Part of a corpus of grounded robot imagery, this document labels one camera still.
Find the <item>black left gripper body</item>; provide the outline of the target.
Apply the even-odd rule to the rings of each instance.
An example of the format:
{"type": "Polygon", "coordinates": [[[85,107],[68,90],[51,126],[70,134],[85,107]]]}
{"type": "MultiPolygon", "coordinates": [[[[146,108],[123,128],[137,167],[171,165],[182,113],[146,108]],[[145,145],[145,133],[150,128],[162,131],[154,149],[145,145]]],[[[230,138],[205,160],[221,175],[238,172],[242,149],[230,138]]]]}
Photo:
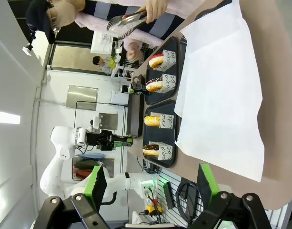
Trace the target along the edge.
{"type": "Polygon", "coordinates": [[[101,151],[112,151],[112,132],[108,130],[102,130],[97,133],[86,133],[86,143],[89,146],[99,146],[101,151]]]}

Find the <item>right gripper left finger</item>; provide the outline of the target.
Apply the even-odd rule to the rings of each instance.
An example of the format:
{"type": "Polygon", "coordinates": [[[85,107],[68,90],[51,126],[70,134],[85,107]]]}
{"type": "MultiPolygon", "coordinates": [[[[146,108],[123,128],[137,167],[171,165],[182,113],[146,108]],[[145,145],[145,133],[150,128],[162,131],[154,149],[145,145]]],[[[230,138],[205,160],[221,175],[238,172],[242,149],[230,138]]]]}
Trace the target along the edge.
{"type": "Polygon", "coordinates": [[[93,169],[85,190],[62,200],[48,197],[34,221],[35,229],[69,229],[73,223],[82,223],[86,229],[108,229],[99,213],[107,182],[103,167],[93,169]]]}

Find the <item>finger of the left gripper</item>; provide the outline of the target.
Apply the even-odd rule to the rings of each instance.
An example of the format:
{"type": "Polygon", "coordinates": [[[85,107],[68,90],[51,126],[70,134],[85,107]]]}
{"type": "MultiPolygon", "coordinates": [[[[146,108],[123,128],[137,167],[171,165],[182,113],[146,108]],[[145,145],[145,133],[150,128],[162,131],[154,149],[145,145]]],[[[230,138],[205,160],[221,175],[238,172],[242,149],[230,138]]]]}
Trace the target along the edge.
{"type": "Polygon", "coordinates": [[[113,136],[112,142],[114,147],[131,147],[133,145],[133,138],[127,136],[113,136]]]}

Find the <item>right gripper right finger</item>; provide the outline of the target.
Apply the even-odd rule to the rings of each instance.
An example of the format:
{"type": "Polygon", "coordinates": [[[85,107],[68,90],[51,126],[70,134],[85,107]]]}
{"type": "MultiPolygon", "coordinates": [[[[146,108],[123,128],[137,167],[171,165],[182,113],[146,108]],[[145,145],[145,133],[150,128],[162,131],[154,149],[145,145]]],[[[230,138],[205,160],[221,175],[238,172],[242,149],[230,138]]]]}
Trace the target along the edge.
{"type": "Polygon", "coordinates": [[[191,229],[216,229],[220,222],[232,222],[236,229],[270,229],[271,225],[259,196],[247,193],[237,197],[221,191],[207,163],[200,163],[197,185],[203,211],[191,229]]]}

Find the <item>person's right hand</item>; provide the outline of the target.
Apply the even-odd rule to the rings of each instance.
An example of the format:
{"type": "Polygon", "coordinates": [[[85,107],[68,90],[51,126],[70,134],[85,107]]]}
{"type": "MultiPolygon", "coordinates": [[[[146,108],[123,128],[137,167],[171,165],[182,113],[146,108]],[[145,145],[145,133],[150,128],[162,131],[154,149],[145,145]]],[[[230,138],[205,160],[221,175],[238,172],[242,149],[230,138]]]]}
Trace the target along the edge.
{"type": "Polygon", "coordinates": [[[127,47],[126,56],[129,61],[139,61],[143,57],[143,53],[141,52],[138,44],[132,42],[127,47]]]}

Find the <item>person's left hand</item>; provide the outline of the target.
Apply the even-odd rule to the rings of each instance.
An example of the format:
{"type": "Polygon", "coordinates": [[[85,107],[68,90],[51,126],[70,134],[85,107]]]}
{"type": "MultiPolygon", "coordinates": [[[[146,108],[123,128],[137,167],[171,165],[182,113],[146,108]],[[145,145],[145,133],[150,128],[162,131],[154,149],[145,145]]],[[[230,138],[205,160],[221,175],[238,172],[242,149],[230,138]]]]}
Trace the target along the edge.
{"type": "Polygon", "coordinates": [[[138,12],[145,10],[147,13],[146,23],[151,23],[166,11],[167,6],[167,0],[146,0],[144,6],[139,8],[138,12]]]}

